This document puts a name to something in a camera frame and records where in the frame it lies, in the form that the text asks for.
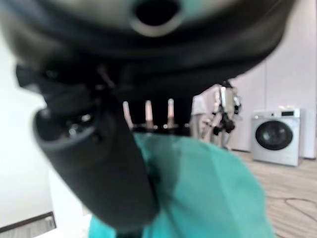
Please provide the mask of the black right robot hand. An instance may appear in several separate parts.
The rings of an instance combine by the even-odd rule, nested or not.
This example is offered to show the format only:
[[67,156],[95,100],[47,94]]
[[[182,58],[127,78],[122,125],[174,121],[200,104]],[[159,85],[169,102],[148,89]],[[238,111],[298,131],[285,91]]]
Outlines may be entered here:
[[123,102],[179,112],[280,44],[293,0],[3,0],[0,29],[21,88],[46,107],[33,135],[100,220],[142,230],[159,211]]

